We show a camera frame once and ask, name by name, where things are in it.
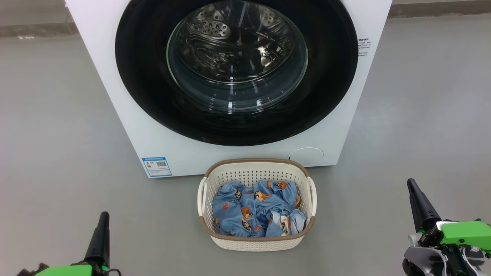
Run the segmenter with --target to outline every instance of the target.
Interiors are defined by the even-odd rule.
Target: white basket handle
[[[310,183],[310,192],[312,194],[312,216],[315,216],[315,213],[317,212],[317,190],[315,189],[314,180],[312,180],[310,176],[308,176],[307,179]]]
[[[198,214],[200,217],[203,216],[203,212],[204,212],[204,197],[205,197],[205,193],[203,192],[203,190],[205,190],[206,192],[206,189],[205,188],[205,185],[206,185],[206,177],[203,177],[203,179],[201,179],[201,182],[199,183],[199,188],[198,188]]]

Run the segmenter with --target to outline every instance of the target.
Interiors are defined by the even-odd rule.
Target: blue cloth
[[[306,219],[295,209],[300,203],[297,193],[294,182],[261,180],[249,188],[231,181],[213,199],[214,231],[238,237],[299,233]]]

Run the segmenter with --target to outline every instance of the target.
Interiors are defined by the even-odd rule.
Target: washing machine
[[[234,158],[335,165],[391,0],[66,3],[157,178]]]

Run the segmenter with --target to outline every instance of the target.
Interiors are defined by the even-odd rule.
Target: white plastic basket
[[[274,238],[243,238],[219,235],[212,228],[213,198],[220,186],[229,181],[240,181],[252,187],[259,180],[295,181],[302,197],[299,209],[307,216],[305,229],[296,235]],[[238,251],[277,251],[297,246],[310,231],[317,210],[314,181],[302,165],[283,159],[233,159],[213,165],[201,180],[198,189],[198,214],[201,224],[221,248]]]

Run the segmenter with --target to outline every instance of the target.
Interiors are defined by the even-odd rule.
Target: floor
[[[265,253],[207,236],[200,176],[146,177],[80,38],[1,41],[0,275],[82,260],[103,210],[123,276],[402,275],[408,178],[443,218],[491,222],[490,24],[387,21],[339,164],[309,170],[316,225]]]

